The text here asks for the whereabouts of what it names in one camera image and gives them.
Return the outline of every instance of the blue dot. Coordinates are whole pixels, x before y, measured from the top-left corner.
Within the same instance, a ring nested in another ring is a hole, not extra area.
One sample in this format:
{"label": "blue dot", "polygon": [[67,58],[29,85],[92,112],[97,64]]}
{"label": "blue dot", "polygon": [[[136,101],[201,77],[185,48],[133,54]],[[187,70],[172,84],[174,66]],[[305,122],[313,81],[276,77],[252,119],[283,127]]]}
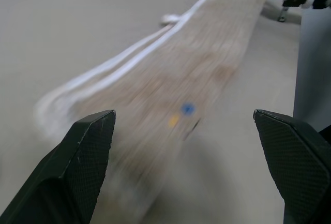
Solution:
{"label": "blue dot", "polygon": [[191,103],[185,103],[183,104],[181,110],[184,115],[192,115],[195,112],[195,107]]}

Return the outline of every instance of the blue object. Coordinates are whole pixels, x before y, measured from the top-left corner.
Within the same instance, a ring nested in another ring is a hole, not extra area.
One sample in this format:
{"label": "blue object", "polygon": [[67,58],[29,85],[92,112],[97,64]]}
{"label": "blue object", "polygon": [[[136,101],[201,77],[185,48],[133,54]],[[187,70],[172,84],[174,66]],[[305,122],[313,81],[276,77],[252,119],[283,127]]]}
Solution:
{"label": "blue object", "polygon": [[185,103],[181,110],[184,115],[192,115],[195,112],[195,106],[191,103]]}

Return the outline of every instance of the yellow dot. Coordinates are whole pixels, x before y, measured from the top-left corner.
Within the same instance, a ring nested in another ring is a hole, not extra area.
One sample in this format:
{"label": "yellow dot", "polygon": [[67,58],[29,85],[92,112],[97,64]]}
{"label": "yellow dot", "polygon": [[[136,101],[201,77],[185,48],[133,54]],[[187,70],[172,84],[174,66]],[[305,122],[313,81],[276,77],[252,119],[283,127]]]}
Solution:
{"label": "yellow dot", "polygon": [[178,121],[179,121],[179,115],[178,114],[173,115],[168,122],[169,127],[176,126]]}

